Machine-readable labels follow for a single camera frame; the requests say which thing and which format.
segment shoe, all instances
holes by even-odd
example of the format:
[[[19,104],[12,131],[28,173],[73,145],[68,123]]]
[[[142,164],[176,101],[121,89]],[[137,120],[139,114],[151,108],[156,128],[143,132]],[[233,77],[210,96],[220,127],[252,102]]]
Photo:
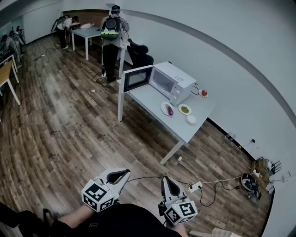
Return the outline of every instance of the shoe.
[[[107,83],[110,84],[111,82],[116,81],[116,77],[112,77],[111,79],[107,78]]]

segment white plate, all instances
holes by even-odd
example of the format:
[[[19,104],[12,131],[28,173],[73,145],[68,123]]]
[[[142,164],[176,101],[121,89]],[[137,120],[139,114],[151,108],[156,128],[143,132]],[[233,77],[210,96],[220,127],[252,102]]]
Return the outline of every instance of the white plate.
[[[203,95],[202,95],[202,91],[203,91],[203,90],[199,90],[199,91],[198,91],[198,93],[200,94],[200,96],[202,96],[202,97],[204,97],[204,98],[208,98],[208,96],[209,96],[209,93],[207,93],[207,95],[206,95],[206,96],[203,96]]]
[[[167,107],[166,107],[166,105],[169,105],[169,106],[172,108],[173,112],[175,113],[173,105],[171,105],[171,104],[168,103],[168,102],[162,102],[162,103],[161,103],[161,106],[160,106],[160,107],[161,107],[161,111],[162,111],[165,115],[171,117],[171,115],[168,114],[168,111],[167,111]]]
[[[189,110],[189,112],[188,112],[188,113],[184,113],[184,112],[181,110],[182,106],[187,107],[188,110]],[[178,109],[179,109],[179,111],[180,111],[182,114],[185,114],[185,115],[189,115],[189,114],[191,114],[191,112],[192,112],[192,111],[191,111],[191,108],[190,108],[188,105],[186,105],[186,104],[180,104],[180,105],[178,106]]]

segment floor plank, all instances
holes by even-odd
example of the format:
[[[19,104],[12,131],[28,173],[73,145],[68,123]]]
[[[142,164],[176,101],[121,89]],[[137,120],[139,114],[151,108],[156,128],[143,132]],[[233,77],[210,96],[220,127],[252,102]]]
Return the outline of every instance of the floor plank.
[[[123,121],[117,121],[118,85],[92,81],[101,71],[97,48],[90,47],[86,61],[79,42],[76,52],[61,51],[57,38],[48,36],[25,51],[20,84],[12,79],[21,106],[7,88],[0,102],[0,201],[12,209],[28,209],[42,217],[42,208],[48,208],[60,217],[81,205],[81,189],[107,168],[128,168],[135,178],[171,175],[189,183],[248,172],[238,151],[208,122],[161,166],[160,160],[177,140],[128,97]],[[43,52],[46,56],[36,59]],[[237,185],[239,180],[225,182],[228,188]],[[203,186],[203,203],[212,202],[213,187]],[[266,192],[254,202],[247,200],[245,191],[229,192],[220,185],[210,207],[200,205],[200,191],[189,196],[199,214],[186,224],[188,230],[210,233],[219,227],[243,237],[259,236],[270,205]],[[120,199],[163,220],[158,216],[162,200],[158,179],[128,183]],[[6,227],[0,229],[10,233]]]

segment microwave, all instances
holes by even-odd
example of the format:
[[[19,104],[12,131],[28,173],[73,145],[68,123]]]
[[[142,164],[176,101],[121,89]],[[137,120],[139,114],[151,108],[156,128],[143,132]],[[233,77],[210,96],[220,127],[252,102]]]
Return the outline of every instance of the microwave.
[[[124,71],[121,80],[123,93],[151,85],[168,98],[174,106],[191,93],[196,80],[169,62],[162,62]]]

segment backpack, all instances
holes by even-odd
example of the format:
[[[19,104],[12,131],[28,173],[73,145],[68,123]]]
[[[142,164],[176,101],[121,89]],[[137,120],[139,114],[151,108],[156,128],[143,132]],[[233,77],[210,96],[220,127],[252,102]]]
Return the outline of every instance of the backpack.
[[[103,39],[113,40],[118,38],[120,33],[121,20],[120,17],[109,16],[103,23],[101,37]]]
[[[64,21],[67,19],[68,17],[67,16],[64,16],[64,17],[60,17],[59,19],[55,20],[54,24],[52,25],[52,28],[51,28],[51,33],[56,31],[56,28],[57,26],[62,23],[64,24]]]

